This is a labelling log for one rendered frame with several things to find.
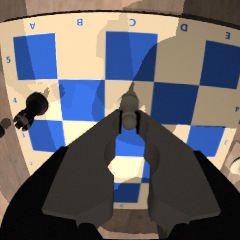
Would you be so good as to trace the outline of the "blue and white chessboard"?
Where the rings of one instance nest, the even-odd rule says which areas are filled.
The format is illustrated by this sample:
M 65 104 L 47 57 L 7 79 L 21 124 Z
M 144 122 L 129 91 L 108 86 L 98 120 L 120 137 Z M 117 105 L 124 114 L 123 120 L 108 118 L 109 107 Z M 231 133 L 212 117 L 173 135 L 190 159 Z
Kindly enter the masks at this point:
M 219 170 L 240 120 L 240 30 L 138 13 L 71 13 L 0 23 L 13 119 L 32 93 L 48 110 L 17 136 L 30 176 L 134 95 Z M 116 137 L 113 209 L 148 209 L 150 165 L 136 128 Z

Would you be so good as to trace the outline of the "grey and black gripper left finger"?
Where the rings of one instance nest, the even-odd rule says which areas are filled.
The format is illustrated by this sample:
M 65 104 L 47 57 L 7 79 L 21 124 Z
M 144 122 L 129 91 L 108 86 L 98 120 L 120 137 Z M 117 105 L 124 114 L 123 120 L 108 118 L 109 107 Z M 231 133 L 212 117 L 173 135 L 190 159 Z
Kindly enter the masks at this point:
M 113 129 L 114 128 L 114 129 Z M 0 226 L 0 240 L 78 236 L 81 223 L 98 228 L 113 216 L 114 175 L 122 110 L 116 109 L 53 153 L 17 190 Z

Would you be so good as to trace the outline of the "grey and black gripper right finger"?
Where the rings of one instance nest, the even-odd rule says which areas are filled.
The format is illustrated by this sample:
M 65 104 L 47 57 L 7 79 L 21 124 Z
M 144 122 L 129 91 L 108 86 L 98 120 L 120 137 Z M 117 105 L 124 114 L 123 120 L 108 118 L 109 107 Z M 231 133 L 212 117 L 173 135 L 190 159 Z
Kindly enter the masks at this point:
M 240 240 L 236 187 L 200 150 L 142 110 L 135 114 L 136 134 L 145 142 L 143 157 L 150 165 L 148 214 L 157 223 L 159 239 L 186 223 L 190 236 Z

